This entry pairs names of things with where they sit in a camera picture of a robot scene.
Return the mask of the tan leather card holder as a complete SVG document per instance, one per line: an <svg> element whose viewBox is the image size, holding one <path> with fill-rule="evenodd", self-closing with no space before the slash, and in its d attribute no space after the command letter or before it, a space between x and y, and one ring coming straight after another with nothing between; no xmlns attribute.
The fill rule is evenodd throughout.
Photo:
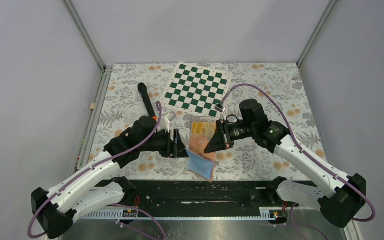
<svg viewBox="0 0 384 240"><path fill-rule="evenodd" d="M208 182L212 182L216 153L204 152L209 142L210 140L204 136L192 136L190 133L188 148L186 149L189 156L187 170Z"/></svg>

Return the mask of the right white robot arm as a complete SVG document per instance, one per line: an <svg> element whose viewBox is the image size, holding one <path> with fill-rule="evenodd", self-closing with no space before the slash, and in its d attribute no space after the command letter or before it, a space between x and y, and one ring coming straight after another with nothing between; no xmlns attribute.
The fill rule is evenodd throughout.
<svg viewBox="0 0 384 240"><path fill-rule="evenodd" d="M242 101L239 109L242 119L217 120L215 134L204 152L228 150L235 141L252 138L258 146L288 161L315 184L311 187L277 177L266 193L271 205L279 206L283 202L304 205L321 212L334 226L345 228L366 203L366 179L358 173L350 176L310 153L293 139L287 127L269 120L255 99Z"/></svg>

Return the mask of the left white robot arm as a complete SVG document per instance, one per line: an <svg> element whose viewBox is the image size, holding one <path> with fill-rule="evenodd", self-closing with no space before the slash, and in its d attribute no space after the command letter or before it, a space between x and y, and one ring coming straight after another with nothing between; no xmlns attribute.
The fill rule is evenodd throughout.
<svg viewBox="0 0 384 240"><path fill-rule="evenodd" d="M104 178L137 160L142 152L158 152L164 158L186 158L186 147L178 129L157 130L159 122L142 116L132 127L110 140L89 164L62 183L31 193L33 219L44 234L55 239L65 234L83 216L104 206L121 203L124 206L138 201L136 187L120 177L97 190L92 188Z"/></svg>

